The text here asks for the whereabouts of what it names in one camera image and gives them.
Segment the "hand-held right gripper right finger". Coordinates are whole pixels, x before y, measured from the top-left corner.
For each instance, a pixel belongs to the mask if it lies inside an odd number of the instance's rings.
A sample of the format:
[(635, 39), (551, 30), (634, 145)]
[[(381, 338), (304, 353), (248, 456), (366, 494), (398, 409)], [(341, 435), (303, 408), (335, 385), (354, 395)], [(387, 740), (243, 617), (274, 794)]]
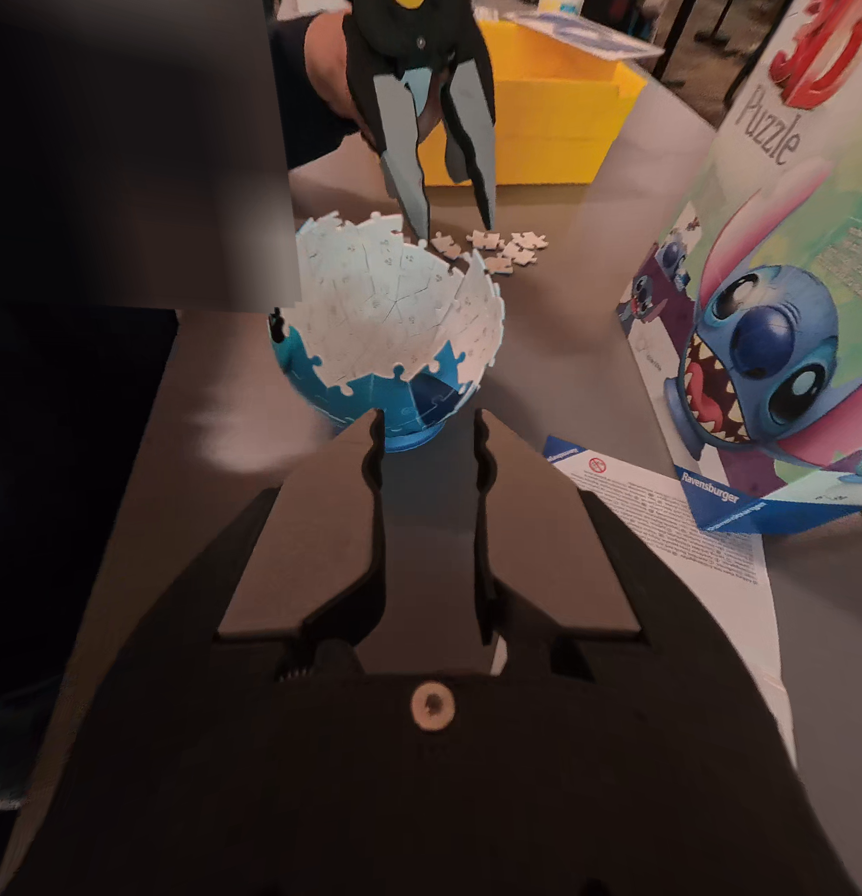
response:
[(487, 409), (474, 415), (475, 612), (482, 642), (631, 640), (641, 627), (569, 476)]

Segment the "cartoon character puzzle box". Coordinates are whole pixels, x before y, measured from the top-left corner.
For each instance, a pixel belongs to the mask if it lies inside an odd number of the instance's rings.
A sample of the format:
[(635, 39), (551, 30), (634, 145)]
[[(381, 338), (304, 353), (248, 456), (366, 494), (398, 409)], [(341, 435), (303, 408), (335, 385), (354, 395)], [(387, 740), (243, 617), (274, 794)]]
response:
[(789, 7), (616, 311), (700, 529), (862, 510), (862, 1)]

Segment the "person's left hand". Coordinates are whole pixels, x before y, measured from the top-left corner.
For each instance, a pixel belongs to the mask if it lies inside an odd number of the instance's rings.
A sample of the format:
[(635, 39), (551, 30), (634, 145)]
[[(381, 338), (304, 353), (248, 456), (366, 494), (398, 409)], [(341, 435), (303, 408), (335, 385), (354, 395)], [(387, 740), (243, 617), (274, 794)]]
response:
[(338, 118), (357, 125), (364, 142), (375, 149), (368, 126), (358, 113), (347, 80), (348, 50), (344, 22), (349, 12), (327, 11), (308, 25), (304, 42), (306, 75), (320, 99)]

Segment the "blue white printed board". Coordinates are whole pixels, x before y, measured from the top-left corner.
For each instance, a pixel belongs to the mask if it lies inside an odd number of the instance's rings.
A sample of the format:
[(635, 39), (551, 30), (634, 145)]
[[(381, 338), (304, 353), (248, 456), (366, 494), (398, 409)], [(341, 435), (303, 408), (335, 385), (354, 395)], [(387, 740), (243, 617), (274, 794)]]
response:
[(520, 27), (604, 61), (650, 60), (664, 54), (664, 49), (655, 44), (573, 13), (531, 11), (509, 12), (503, 16)]

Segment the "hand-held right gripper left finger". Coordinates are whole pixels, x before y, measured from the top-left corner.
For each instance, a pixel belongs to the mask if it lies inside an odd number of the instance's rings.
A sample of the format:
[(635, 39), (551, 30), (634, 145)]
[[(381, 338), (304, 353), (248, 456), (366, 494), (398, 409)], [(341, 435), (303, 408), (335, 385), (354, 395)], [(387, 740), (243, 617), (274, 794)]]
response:
[(370, 409), (287, 476), (233, 593), (226, 642), (360, 644), (385, 607), (384, 418)]

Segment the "folded instruction leaflet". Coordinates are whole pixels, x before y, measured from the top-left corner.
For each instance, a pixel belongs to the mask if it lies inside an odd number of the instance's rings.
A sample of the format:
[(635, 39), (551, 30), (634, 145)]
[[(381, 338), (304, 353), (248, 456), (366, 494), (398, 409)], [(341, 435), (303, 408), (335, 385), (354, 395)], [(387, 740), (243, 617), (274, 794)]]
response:
[(762, 540), (700, 530), (674, 478), (550, 435), (547, 460), (595, 493), (689, 587), (727, 634), (778, 724), (797, 765), (792, 708)]

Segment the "yellow plastic bin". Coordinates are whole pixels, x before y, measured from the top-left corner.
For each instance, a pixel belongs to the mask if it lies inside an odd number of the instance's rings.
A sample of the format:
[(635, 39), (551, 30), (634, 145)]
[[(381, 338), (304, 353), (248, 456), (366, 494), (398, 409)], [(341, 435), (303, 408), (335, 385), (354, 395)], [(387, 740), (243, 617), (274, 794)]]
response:
[(481, 21), (494, 73), (496, 185), (588, 185), (647, 78), (519, 25)]

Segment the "pile of puzzle pieces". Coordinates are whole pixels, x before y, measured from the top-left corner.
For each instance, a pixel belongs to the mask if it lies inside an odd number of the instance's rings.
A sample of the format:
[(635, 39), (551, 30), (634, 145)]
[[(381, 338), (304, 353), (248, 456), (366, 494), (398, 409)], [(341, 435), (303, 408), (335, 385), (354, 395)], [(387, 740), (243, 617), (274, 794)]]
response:
[(539, 253), (549, 248), (546, 236), (533, 231), (500, 234), (474, 230), (465, 239), (467, 244), (463, 247), (452, 236), (437, 232), (428, 245), (449, 262), (478, 252), (486, 272), (495, 277), (512, 276), (516, 269), (536, 265)]

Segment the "blue puzzle ball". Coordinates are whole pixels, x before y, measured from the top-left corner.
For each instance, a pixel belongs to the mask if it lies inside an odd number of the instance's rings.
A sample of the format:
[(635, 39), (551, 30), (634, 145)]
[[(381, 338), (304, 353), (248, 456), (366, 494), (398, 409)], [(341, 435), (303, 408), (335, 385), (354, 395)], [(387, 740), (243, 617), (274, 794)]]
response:
[(337, 430), (370, 409), (450, 419), (503, 342), (504, 299), (480, 254), (449, 262), (403, 230), (401, 214), (335, 211), (296, 233), (300, 300), (268, 330), (282, 374)]

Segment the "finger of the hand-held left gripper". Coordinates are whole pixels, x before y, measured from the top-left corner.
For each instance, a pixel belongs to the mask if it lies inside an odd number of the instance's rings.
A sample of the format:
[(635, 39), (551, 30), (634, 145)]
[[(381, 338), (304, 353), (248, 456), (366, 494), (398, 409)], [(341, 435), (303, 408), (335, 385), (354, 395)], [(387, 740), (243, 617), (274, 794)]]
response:
[(470, 183), (487, 231), (495, 219), (495, 128), (476, 62), (460, 62), (441, 88), (445, 167), (454, 184)]
[(428, 240), (430, 210), (425, 176), (418, 160), (418, 122), (414, 95), (394, 74), (378, 74), (373, 86), (384, 148), (380, 163), (390, 198), (419, 240)]

